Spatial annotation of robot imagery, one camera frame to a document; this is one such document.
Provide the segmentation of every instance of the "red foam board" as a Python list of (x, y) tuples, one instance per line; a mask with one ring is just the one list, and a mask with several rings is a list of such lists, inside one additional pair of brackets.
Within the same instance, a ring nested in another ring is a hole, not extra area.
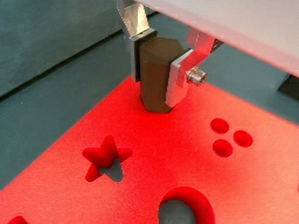
[[(298, 223), (298, 137), (298, 126), (210, 84), (152, 114), (128, 79), (0, 192), (0, 223), (156, 224), (170, 199), (200, 224)], [(119, 182), (96, 173), (114, 158)]]

